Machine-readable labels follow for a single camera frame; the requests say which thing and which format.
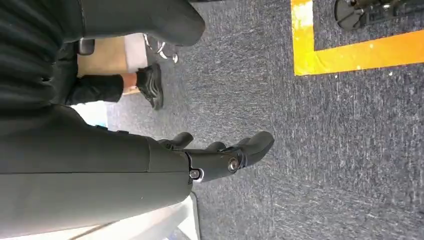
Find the black pants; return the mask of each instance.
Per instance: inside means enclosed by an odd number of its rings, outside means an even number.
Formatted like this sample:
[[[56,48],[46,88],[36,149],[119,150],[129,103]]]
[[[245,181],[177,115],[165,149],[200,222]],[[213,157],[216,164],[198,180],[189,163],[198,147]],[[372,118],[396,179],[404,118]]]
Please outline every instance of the black pants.
[[[52,103],[76,105],[96,101],[118,102],[124,90],[121,75],[78,74],[78,60],[74,43],[65,43],[53,68],[50,84],[56,90]]]

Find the person's leg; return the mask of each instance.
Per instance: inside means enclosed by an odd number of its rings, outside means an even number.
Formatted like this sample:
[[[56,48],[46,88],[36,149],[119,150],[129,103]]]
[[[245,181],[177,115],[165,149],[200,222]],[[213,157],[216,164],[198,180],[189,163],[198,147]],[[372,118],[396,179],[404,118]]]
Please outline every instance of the person's leg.
[[[53,75],[48,82],[56,93],[51,103],[66,104],[67,97],[78,80],[77,74],[78,59],[75,45],[74,43],[65,43],[57,53],[56,62],[53,65]]]
[[[153,64],[136,73],[117,75],[85,75],[70,90],[66,105],[96,101],[118,102],[122,94],[138,88],[155,110],[163,107],[161,68]]]

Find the shoe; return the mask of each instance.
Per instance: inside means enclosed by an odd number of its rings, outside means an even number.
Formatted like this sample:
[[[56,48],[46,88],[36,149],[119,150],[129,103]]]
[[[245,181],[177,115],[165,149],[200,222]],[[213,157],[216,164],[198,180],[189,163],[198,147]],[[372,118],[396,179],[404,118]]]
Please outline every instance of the shoe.
[[[146,68],[139,68],[137,73],[137,88],[149,101],[154,110],[164,106],[164,92],[162,90],[161,66],[154,63]]]

